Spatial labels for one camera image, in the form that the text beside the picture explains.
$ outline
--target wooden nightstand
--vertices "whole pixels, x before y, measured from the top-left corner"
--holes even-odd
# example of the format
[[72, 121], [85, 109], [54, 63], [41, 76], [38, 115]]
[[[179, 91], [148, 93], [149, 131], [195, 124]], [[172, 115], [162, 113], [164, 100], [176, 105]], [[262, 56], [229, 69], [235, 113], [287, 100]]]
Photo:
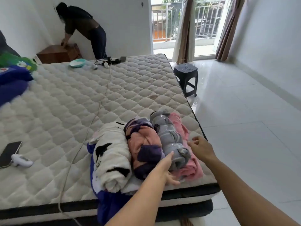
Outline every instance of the wooden nightstand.
[[82, 55], [77, 44], [66, 46], [51, 45], [37, 54], [42, 63], [63, 63], [81, 59]]

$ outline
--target black mattress trim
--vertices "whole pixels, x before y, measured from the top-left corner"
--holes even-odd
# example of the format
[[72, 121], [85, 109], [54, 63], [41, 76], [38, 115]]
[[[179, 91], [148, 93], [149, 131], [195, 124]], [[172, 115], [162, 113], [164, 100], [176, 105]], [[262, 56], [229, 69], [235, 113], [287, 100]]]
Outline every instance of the black mattress trim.
[[194, 115], [194, 118], [195, 118], [195, 120], [198, 122], [198, 124], [199, 124], [199, 127], [200, 127], [200, 129], [201, 129], [201, 131], [202, 131], [202, 133], [203, 133], [203, 136], [204, 136], [204, 138], [208, 141], [208, 139], [207, 139], [207, 137], [206, 137], [206, 135], [205, 135], [205, 133], [204, 133], [204, 131], [203, 131], [203, 129], [202, 129], [202, 127], [201, 127], [201, 124], [199, 123], [199, 121], [198, 121], [198, 119], [197, 119], [197, 117], [195, 116], [195, 114], [194, 114], [194, 111], [192, 110], [192, 108], [191, 108], [191, 106], [190, 106], [190, 104], [189, 104], [189, 102], [188, 102], [188, 100], [187, 100], [187, 98], [186, 98], [186, 101], [187, 101], [187, 103], [188, 103], [188, 105], [189, 105], [189, 107], [190, 107], [190, 109], [191, 109], [191, 111], [192, 111], [192, 113], [193, 113], [193, 115]]
[[[212, 200], [193, 204], [175, 205], [170, 207], [160, 207], [158, 209], [156, 222], [179, 220], [181, 218], [194, 218], [206, 216], [213, 211]], [[85, 216], [76, 218], [81, 225], [99, 226], [97, 216]], [[26, 223], [23, 226], [74, 226], [73, 219], [53, 220], [38, 223]]]
[[[186, 98], [186, 101], [194, 115], [195, 120], [199, 124], [199, 127], [204, 135], [204, 138], [207, 139], [187, 98]], [[211, 183], [211, 184], [205, 184], [205, 185], [201, 185], [201, 186], [194, 186], [194, 187], [189, 187], [189, 188], [164, 191], [161, 200], [172, 200], [172, 199], [180, 199], [180, 198], [188, 198], [188, 197], [206, 196], [206, 195], [218, 193], [219, 191], [220, 191], [219, 185], [217, 183]], [[207, 201], [195, 203], [195, 204], [201, 204], [201, 203], [207, 203]], [[174, 207], [177, 207], [177, 206], [187, 206], [187, 205], [175, 205], [175, 206], [161, 207], [159, 209], [165, 209], [165, 211], [167, 211], [167, 209], [173, 209]], [[64, 202], [61, 204], [61, 209], [63, 212], [91, 210], [91, 209], [97, 209], [97, 207], [98, 207], [97, 199]], [[46, 205], [37, 205], [37, 206], [25, 206], [25, 207], [0, 210], [0, 220], [12, 219], [12, 218], [17, 218], [17, 217], [25, 217], [25, 216], [45, 215], [45, 214], [52, 214], [52, 213], [59, 213], [57, 203], [46, 204]], [[47, 221], [47, 222], [41, 222], [41, 223], [35, 223], [35, 224], [25, 224], [25, 225], [38, 225], [39, 224], [42, 226], [42, 225], [48, 225], [47, 224], [48, 222], [52, 222], [52, 224], [53, 224], [55, 221]]]

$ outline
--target balcony floor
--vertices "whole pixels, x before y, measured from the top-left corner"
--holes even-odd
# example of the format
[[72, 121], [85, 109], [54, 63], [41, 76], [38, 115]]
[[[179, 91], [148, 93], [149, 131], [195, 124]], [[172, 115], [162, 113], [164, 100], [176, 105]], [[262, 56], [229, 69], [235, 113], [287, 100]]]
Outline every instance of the balcony floor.
[[[173, 55], [173, 48], [155, 49], [153, 53], [154, 54], [163, 53], [166, 55], [168, 59], [171, 59]], [[201, 56], [201, 55], [215, 55], [215, 52], [213, 51], [213, 45], [195, 46], [194, 56]]]

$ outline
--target white towel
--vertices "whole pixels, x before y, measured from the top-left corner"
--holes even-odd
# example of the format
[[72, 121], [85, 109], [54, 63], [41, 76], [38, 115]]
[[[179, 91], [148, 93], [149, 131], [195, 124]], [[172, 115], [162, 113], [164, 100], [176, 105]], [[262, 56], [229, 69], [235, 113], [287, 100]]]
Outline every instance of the white towel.
[[131, 178], [131, 153], [123, 131], [125, 124], [104, 124], [93, 134], [89, 144], [96, 144], [93, 160], [97, 167], [96, 176], [104, 190], [116, 193]]

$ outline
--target black plastic stool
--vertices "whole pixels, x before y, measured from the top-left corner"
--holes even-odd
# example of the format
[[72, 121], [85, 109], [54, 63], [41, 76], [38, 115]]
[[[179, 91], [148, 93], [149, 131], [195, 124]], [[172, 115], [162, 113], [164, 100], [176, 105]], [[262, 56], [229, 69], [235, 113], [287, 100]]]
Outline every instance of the black plastic stool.
[[[174, 68], [173, 72], [180, 80], [179, 82], [180, 87], [182, 88], [185, 97], [189, 97], [193, 94], [194, 96], [197, 96], [197, 86], [198, 86], [198, 78], [199, 78], [198, 69], [194, 65], [184, 63], [184, 64], [177, 65]], [[195, 78], [194, 85], [188, 82], [192, 78]], [[191, 86], [193, 90], [190, 92], [186, 92], [187, 85]]]

